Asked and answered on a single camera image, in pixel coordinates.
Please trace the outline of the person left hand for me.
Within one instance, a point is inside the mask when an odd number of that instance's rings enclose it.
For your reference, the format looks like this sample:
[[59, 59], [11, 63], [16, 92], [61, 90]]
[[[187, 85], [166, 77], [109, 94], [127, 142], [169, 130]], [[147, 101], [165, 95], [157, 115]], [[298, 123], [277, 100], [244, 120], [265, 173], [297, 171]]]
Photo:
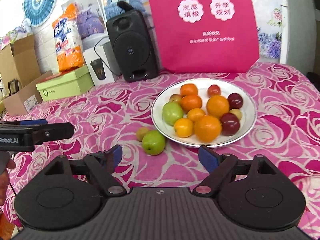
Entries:
[[10, 159], [4, 172], [0, 175], [0, 206], [2, 206], [7, 198], [7, 188], [10, 182], [8, 169], [13, 170], [16, 167], [15, 162]]

